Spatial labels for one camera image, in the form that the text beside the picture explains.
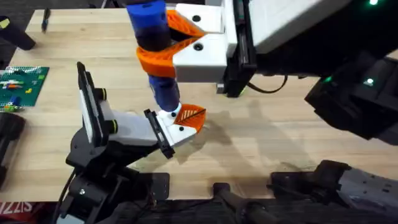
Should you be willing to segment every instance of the green led light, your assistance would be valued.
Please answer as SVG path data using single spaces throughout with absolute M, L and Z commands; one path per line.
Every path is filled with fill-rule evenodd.
M 375 5 L 377 5 L 377 4 L 379 3 L 379 0 L 369 0 L 369 3 L 370 3 L 372 6 L 375 6 Z
M 374 84 L 374 79 L 368 78 L 365 82 L 363 82 L 367 86 L 373 86 Z
M 331 80 L 332 80 L 332 77 L 330 76 L 330 77 L 326 78 L 323 82 L 328 83 L 328 82 L 330 82 Z

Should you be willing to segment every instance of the white plastic part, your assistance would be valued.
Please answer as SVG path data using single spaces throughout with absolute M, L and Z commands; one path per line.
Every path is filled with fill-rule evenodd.
M 221 20 L 226 41 L 226 56 L 232 57 L 235 52 L 238 38 L 236 37 L 233 0 L 224 0 L 221 3 Z
M 266 54 L 351 0 L 252 0 L 249 12 L 252 38 L 258 54 Z
M 175 10 L 189 23 L 205 33 L 220 34 L 224 32 L 221 28 L 221 8 L 219 6 L 180 3 L 176 5 Z M 200 16 L 200 21 L 194 22 L 192 20 L 194 16 Z
M 195 44 L 203 46 L 195 50 Z M 178 82 L 219 82 L 226 68 L 225 36 L 207 34 L 173 56 Z
M 179 146 L 191 140 L 197 133 L 195 128 L 174 124 L 176 116 L 173 117 L 171 114 L 178 114 L 178 112 L 181 110 L 181 107 L 181 104 L 179 104 L 178 108 L 172 112 L 161 110 L 156 116 L 156 119 L 159 122 L 160 127 L 162 128 L 163 133 L 165 134 L 171 147 Z
M 112 110 L 107 101 L 100 103 L 105 120 L 115 119 L 118 132 L 110 134 L 109 140 L 132 146 L 152 146 L 157 138 L 147 118 Z
M 83 122 L 85 123 L 86 134 L 88 142 L 91 143 L 93 140 L 93 127 L 90 122 L 90 116 L 88 116 L 88 109 L 85 101 L 83 91 L 80 90 L 80 110 L 83 115 Z
M 178 82 L 219 82 L 232 57 L 236 37 L 233 0 L 222 0 L 221 6 L 177 4 L 175 9 L 182 17 L 207 34 L 173 56 Z M 199 22 L 192 21 L 200 16 Z M 201 44 L 202 50 L 193 46 Z

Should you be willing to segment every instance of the black cable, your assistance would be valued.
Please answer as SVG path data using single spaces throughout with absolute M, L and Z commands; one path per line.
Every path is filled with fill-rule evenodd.
M 286 82 L 287 82 L 287 79 L 288 79 L 289 76 L 288 76 L 287 74 L 285 74 L 284 76 L 285 76 L 285 77 L 284 77 L 284 81 L 282 82 L 282 85 L 281 85 L 278 89 L 276 89 L 276 90 L 262 90 L 262 89 L 258 88 L 257 86 L 255 86 L 255 85 L 254 85 L 253 83 L 251 83 L 251 82 L 248 83 L 248 87 L 251 88 L 251 89 L 253 89 L 253 90 L 256 90 L 256 91 L 259 92 L 259 93 L 265 93 L 265 94 L 276 93 L 276 92 L 278 92 L 279 90 L 281 90 L 281 89 L 286 85 Z
M 142 218 L 144 216 L 145 212 L 151 212 L 151 213 L 157 213 L 157 214 L 178 213 L 178 212 L 183 212 L 185 210 L 188 210 L 190 208 L 194 208 L 194 207 L 197 207 L 197 206 L 200 206 L 200 205 L 205 205 L 205 204 L 213 202 L 213 201 L 214 201 L 214 199 L 205 200 L 203 202 L 194 203 L 192 205 L 188 205 L 186 207 L 175 209 L 175 210 L 174 209 L 170 209 L 170 210 L 166 210 L 166 209 L 165 210 L 146 209 L 146 206 L 148 204 L 145 205 L 144 207 L 141 207 L 138 203 L 133 202 L 137 207 L 140 208 L 141 211 L 144 211 L 144 212 L 141 212 L 139 215 L 137 215 L 137 219 L 135 220 L 135 222 L 137 222 L 139 218 Z
M 200 206 L 200 205 L 205 205 L 205 204 L 210 203 L 212 201 L 213 201 L 213 199 L 205 200 L 203 202 L 194 203 L 192 205 L 189 205 L 189 206 L 186 206 L 186 207 L 183 207 L 183 208 L 179 208 L 179 209 L 176 209 L 176 210 L 172 210 L 172 209 L 170 209 L 170 210 L 159 210 L 159 211 L 151 210 L 151 212 L 152 213 L 178 213 L 178 212 L 183 212 L 185 210 L 188 210 L 190 208 L 194 208 L 194 207 L 197 207 L 197 206 Z
M 59 214 L 59 210 L 60 210 L 60 207 L 61 207 L 62 200 L 65 197 L 65 193 L 67 192 L 67 188 L 69 187 L 70 182 L 74 178 L 75 174 L 76 174 L 76 172 L 75 172 L 75 170 L 73 170 L 72 173 L 70 174 L 65 186 L 63 186 L 60 198 L 58 199 L 57 205 L 55 206 L 55 210 L 54 210 L 54 213 L 52 215 L 51 224 L 56 224 L 56 222 L 57 222 L 57 217 L 58 217 L 58 214 Z

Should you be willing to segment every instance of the black clamp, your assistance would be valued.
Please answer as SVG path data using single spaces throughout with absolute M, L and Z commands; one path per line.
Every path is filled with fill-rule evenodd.
M 155 136 L 157 138 L 157 143 L 159 145 L 160 150 L 163 155 L 167 159 L 173 158 L 175 154 L 174 149 L 170 146 L 166 135 L 164 134 L 162 128 L 160 127 L 159 122 L 156 119 L 156 113 L 154 111 L 150 111 L 150 109 L 144 111 L 145 117 L 148 118 L 149 124 L 152 127 L 152 130 L 155 132 Z

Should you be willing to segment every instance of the screw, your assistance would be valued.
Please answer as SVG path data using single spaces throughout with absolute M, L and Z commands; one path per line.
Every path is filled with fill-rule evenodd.
M 200 50 L 203 50 L 203 45 L 202 45 L 202 44 L 195 44 L 195 45 L 193 46 L 193 48 L 194 48 L 195 50 L 197 50 L 197 51 L 200 51 Z
M 192 17 L 192 20 L 193 20 L 194 22 L 199 22 L 199 21 L 201 20 L 201 17 L 198 16 L 198 15 L 195 15 L 195 16 Z

